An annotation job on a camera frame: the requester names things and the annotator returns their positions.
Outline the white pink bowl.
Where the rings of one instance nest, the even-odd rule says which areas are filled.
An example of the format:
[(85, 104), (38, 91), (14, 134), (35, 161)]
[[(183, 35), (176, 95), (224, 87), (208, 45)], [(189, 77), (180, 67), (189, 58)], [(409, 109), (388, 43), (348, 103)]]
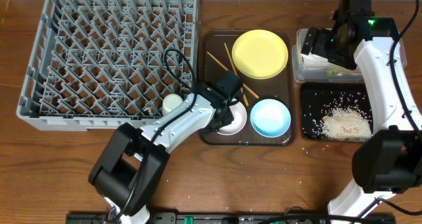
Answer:
[(217, 131), (218, 134), (229, 136), (240, 132), (247, 122), (247, 110), (241, 102), (230, 105), (230, 111), (233, 115), (233, 121)]

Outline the white paper napkin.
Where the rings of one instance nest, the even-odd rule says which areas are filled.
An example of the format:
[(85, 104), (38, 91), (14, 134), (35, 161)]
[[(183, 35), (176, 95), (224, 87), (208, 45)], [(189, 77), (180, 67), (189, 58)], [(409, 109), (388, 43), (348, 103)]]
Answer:
[(302, 62), (305, 67), (329, 67), (331, 63), (328, 62), (328, 59), (313, 55), (312, 53), (305, 55), (301, 54)]

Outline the green snack wrapper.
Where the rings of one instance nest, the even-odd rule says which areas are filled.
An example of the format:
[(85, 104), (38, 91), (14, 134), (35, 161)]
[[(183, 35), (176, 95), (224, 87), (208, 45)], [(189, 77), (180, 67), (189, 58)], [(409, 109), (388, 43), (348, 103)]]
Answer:
[(362, 74), (359, 70), (332, 69), (327, 72), (327, 77), (351, 80), (352, 78), (361, 78)]

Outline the light blue bowl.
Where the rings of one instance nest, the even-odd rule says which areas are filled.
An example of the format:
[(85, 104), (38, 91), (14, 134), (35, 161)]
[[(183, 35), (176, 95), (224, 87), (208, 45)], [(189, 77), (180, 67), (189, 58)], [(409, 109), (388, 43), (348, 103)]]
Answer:
[(281, 101), (263, 99), (251, 109), (250, 122), (254, 130), (261, 136), (277, 138), (289, 130), (291, 113)]

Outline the white paper cup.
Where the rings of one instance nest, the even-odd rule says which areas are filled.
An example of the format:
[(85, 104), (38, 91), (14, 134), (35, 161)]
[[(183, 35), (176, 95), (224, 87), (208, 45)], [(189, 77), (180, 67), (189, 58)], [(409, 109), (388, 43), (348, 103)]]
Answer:
[(162, 103), (162, 115), (165, 116), (179, 105), (183, 103), (183, 99), (181, 96), (177, 94), (169, 94), (167, 95)]

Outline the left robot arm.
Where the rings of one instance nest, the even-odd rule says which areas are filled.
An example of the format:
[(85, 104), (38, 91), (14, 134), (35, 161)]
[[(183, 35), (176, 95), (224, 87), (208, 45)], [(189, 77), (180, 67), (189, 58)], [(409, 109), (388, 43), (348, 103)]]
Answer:
[(154, 194), (170, 153), (192, 133), (228, 125), (232, 99), (241, 85), (200, 84), (185, 101), (157, 121), (135, 128), (119, 126), (88, 181), (111, 203), (105, 223), (145, 223), (146, 204)]

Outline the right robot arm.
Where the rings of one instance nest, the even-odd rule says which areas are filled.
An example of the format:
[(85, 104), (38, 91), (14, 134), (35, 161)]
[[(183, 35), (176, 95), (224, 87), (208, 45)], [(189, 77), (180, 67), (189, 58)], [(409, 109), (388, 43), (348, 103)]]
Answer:
[(403, 32), (375, 16), (371, 0), (339, 0), (331, 29), (310, 28), (307, 64), (360, 70), (373, 114), (373, 136), (353, 155), (353, 178), (328, 204), (326, 223), (366, 223), (391, 197), (421, 185), (421, 112), (400, 58)]

